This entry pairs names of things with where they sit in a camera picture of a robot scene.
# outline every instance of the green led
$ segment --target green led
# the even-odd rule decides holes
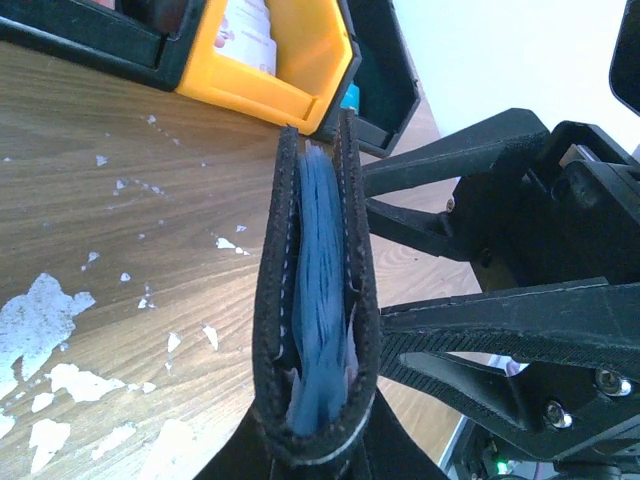
[[[498,475],[506,475],[507,473],[509,473],[509,466],[506,462],[498,462],[497,467]]]

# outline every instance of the white wall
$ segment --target white wall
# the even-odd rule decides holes
[[[394,0],[442,135],[510,107],[595,123],[633,152],[640,117],[609,89],[625,0]]]

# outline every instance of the wood grain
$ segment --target wood grain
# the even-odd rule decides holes
[[[39,476],[136,478],[163,423],[177,419],[193,429],[195,448],[162,478],[191,478],[253,398],[253,295],[278,129],[7,44],[0,44],[0,102],[0,157],[11,159],[0,162],[0,303],[24,294],[43,272],[65,293],[88,291],[96,299],[75,319],[70,348],[56,349],[35,377],[1,400],[17,423],[0,440],[0,477],[30,478],[31,427],[51,418],[70,423],[71,436]],[[437,136],[425,101],[398,148]],[[96,155],[108,163],[98,167]],[[117,190],[118,180],[126,187]],[[441,210],[452,188],[443,182],[383,199]],[[237,225],[246,231],[236,232]],[[217,237],[250,255],[216,248]],[[468,265],[379,238],[373,245],[381,305],[478,290]],[[82,271],[90,251],[100,258]],[[131,281],[120,282],[124,272]],[[156,308],[138,309],[145,285]],[[204,325],[216,328],[219,351]],[[171,374],[170,332],[182,339]],[[51,388],[44,374],[59,363],[158,388],[120,389],[82,403],[59,391],[51,406],[32,413],[33,397]],[[437,458],[458,414],[380,383],[405,428]],[[128,421],[136,434],[93,461],[91,451]]]

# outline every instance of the white paint chip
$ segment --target white paint chip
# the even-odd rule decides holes
[[[100,442],[98,448],[91,452],[91,458],[93,460],[99,460],[105,453],[117,448],[127,439],[131,438],[134,433],[136,433],[136,426],[132,422],[127,422],[122,427],[114,428],[107,438]]]
[[[31,474],[37,473],[62,449],[71,434],[71,425],[56,423],[50,419],[40,420],[31,429],[29,448],[36,447],[31,464]]]
[[[45,409],[49,405],[53,403],[54,395],[53,393],[39,393],[35,397],[33,397],[33,404],[31,405],[31,411],[33,413],[37,413],[40,410]]]
[[[231,243],[229,240],[227,240],[226,238],[218,238],[216,240],[216,247],[218,248],[231,248],[231,249],[235,249],[236,246]]]
[[[144,393],[151,393],[156,389],[156,385],[151,382],[144,382],[142,384],[142,391]]]
[[[15,424],[15,417],[5,416],[0,413],[0,438],[9,433]]]
[[[218,343],[218,332],[216,331],[216,329],[207,325],[202,329],[202,331],[205,333],[205,335],[211,342],[211,345],[213,345],[213,349],[217,352],[219,343]]]
[[[65,295],[58,280],[41,274],[26,295],[9,300],[0,311],[0,398],[18,386],[12,365],[22,357],[28,381],[53,350],[76,328],[73,319],[96,301],[89,292]]]
[[[169,351],[169,353],[178,348],[180,342],[182,342],[182,338],[180,338],[180,335],[174,332],[169,333],[169,341],[167,342],[167,350]]]
[[[56,365],[49,375],[51,391],[57,392],[66,388],[76,402],[95,402],[106,393],[125,386],[124,382],[111,378],[106,380],[98,375],[67,363]]]
[[[167,420],[151,448],[138,480],[151,480],[159,476],[175,478],[166,475],[169,470],[179,476],[178,470],[184,468],[182,465],[194,451],[194,444],[193,431],[189,425],[179,420]]]

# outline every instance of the orange plastic container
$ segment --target orange plastic container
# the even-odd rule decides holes
[[[214,42],[227,0],[209,0],[176,92],[300,133],[315,132],[353,51],[336,0],[266,0],[276,77],[220,55]]]

